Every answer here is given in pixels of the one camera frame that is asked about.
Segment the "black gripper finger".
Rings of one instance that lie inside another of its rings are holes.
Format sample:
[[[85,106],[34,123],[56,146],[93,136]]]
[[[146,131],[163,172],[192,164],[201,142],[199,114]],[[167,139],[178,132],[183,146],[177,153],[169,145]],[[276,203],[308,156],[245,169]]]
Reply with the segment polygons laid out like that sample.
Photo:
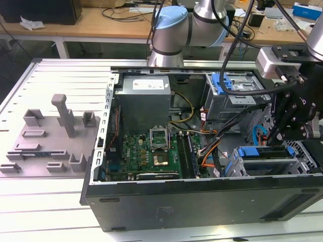
[[[273,127],[267,138],[268,146],[281,145],[283,142],[283,131],[287,127],[288,121],[296,110],[293,103],[293,93],[291,91],[279,92],[274,95],[271,107],[273,117]]]
[[[277,122],[271,131],[271,146],[279,146],[284,141],[303,141],[311,138],[312,129],[304,122]]]

